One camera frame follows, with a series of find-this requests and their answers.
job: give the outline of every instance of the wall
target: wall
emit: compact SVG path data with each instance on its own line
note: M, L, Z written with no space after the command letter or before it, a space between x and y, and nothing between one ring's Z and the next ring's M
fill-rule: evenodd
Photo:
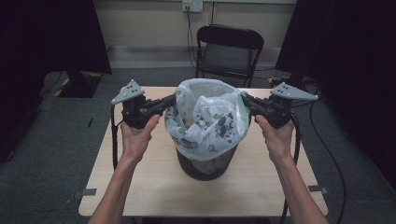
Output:
M108 46L187 46L188 17L181 11L181 2L94 3ZM192 33L195 36L201 26L213 20L214 23L253 29L263 36L265 47L280 48L293 10L294 5L288 4L204 2L203 13L190 14Z

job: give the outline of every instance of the tabletop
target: tabletop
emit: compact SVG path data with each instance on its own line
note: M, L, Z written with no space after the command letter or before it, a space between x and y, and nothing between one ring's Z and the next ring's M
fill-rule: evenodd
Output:
M147 99L161 99L176 87L143 87ZM268 89L241 89L255 97L268 97ZM116 120L122 106L117 105ZM276 168L270 161L262 130L252 123L239 143L227 171L210 181L186 175L177 160L175 144L164 128L163 117L152 132L143 160L138 163L125 203L124 216L134 217L280 217L285 200ZM307 186L317 180L301 146L297 165ZM94 195L83 196L79 212L91 216L105 194L113 174L111 124L87 184ZM323 214L328 213L321 191L311 192Z

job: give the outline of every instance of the wrist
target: wrist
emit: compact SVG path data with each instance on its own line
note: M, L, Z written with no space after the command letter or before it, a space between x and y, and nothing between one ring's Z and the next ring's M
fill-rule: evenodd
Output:
M125 166L128 168L134 169L138 163L139 163L139 160L137 160L136 157L131 156L131 155L125 155L122 153L122 155L120 156L118 166L121 165L121 166Z
M274 163L276 167L295 165L293 157L289 153L283 156L272 157L271 161Z
M143 159L144 151L142 152L138 147L130 145L124 146L121 156L128 162L138 164Z

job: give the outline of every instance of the chair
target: chair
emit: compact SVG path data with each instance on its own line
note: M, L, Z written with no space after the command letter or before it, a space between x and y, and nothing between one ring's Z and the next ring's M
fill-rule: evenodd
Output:
M210 24L197 32L195 77L205 73L236 77L250 87L264 40L257 32L231 26Z

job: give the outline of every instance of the trash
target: trash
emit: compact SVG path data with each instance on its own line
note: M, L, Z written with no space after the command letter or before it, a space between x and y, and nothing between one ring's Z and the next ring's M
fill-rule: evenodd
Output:
M180 83L176 95L177 105L165 112L165 128L180 165L197 179L219 177L248 133L250 115L241 91L219 80L195 78ZM192 176L191 169L198 173Z

